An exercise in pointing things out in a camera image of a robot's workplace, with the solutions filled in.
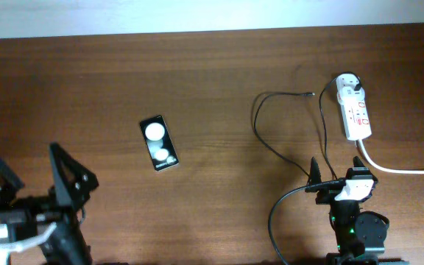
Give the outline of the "black smartphone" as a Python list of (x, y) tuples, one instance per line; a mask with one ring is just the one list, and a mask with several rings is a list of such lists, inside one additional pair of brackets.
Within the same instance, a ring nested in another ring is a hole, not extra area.
[(180, 163), (162, 115), (140, 121), (139, 127), (155, 171), (161, 172)]

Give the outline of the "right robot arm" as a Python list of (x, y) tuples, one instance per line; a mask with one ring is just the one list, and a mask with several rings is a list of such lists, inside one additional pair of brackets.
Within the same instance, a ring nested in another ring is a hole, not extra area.
[(316, 159), (311, 159), (305, 192), (317, 195), (316, 204), (330, 206), (329, 222), (338, 248), (337, 253), (326, 255), (326, 264), (379, 263), (378, 256), (385, 252), (389, 220), (379, 213), (361, 210), (377, 184), (378, 178), (359, 157), (354, 157), (345, 177), (325, 182)]

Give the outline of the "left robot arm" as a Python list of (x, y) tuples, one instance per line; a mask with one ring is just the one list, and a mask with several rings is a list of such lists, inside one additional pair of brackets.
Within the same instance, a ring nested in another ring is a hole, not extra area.
[(54, 142), (49, 146), (54, 184), (45, 196), (19, 198), (18, 175), (0, 157), (0, 264), (39, 247), (47, 264), (92, 264), (81, 224), (85, 203), (99, 186), (96, 175)]

